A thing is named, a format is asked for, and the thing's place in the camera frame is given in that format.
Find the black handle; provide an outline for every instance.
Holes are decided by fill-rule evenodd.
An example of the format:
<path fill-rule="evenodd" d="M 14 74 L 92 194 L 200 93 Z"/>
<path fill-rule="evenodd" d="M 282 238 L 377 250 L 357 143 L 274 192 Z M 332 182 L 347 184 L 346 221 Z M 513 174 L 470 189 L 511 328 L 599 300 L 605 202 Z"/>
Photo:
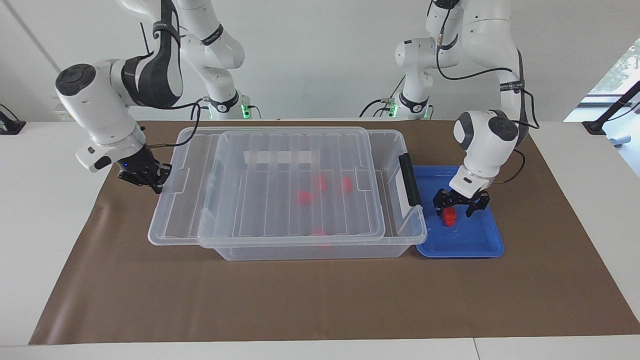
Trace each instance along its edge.
<path fill-rule="evenodd" d="M 420 198 L 420 191 L 418 191 L 418 182 L 415 180 L 415 174 L 413 173 L 413 164 L 411 164 L 411 156 L 406 153 L 398 156 L 400 159 L 400 170 L 404 178 L 404 187 L 406 188 L 406 197 L 409 199 L 410 206 L 420 205 L 422 206 L 422 198 Z"/>

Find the container lid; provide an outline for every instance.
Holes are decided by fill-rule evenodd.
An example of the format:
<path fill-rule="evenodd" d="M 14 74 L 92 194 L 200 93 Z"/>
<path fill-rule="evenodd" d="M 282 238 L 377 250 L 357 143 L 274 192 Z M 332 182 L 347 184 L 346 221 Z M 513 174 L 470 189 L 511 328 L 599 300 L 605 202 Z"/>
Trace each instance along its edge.
<path fill-rule="evenodd" d="M 359 127 L 200 128 L 172 165 L 149 229 L 156 245 L 364 245 L 385 234 Z"/>

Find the transparent plastic lid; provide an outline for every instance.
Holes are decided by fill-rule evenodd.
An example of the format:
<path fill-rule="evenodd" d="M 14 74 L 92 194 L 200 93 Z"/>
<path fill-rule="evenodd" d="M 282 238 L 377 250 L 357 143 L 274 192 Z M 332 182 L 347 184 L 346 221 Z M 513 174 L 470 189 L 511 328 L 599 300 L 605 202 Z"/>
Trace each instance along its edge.
<path fill-rule="evenodd" d="M 359 127 L 226 131 L 204 182 L 204 247 L 352 245 L 385 234 L 369 134 Z"/>

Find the white label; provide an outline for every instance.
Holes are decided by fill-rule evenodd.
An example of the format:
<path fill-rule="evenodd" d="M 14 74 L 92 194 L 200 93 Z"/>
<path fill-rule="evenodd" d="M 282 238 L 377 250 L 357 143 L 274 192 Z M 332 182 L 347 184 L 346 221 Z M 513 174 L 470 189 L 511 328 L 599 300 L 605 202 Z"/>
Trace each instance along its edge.
<path fill-rule="evenodd" d="M 405 218 L 411 210 L 409 206 L 409 198 L 406 195 L 406 187 L 404 186 L 404 176 L 402 170 L 398 170 L 396 174 L 396 188 L 398 189 L 398 199 L 400 199 L 400 211 L 402 212 L 402 218 Z"/>
<path fill-rule="evenodd" d="M 244 163 L 248 164 L 250 161 L 249 151 L 244 151 Z M 268 164 L 271 162 L 271 151 L 258 151 L 254 152 L 257 157 L 256 163 Z M 291 163 L 291 151 L 278 151 L 278 164 L 290 164 Z M 310 151 L 298 151 L 298 163 L 299 164 L 311 164 L 311 152 Z"/>

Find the black pole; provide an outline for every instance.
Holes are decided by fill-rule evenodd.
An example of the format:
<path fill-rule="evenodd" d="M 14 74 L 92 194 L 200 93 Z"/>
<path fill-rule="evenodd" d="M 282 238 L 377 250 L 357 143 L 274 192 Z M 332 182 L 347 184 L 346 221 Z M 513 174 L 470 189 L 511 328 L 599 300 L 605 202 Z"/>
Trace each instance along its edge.
<path fill-rule="evenodd" d="M 634 86 L 631 86 L 628 92 L 625 95 L 616 101 L 611 107 L 602 114 L 601 117 L 596 121 L 584 121 L 582 125 L 584 125 L 585 129 L 589 131 L 591 135 L 606 135 L 604 131 L 602 131 L 602 126 L 605 122 L 609 121 L 618 110 L 622 109 L 624 105 L 626 105 L 634 96 L 636 96 L 640 92 L 640 81 L 638 81 Z"/>

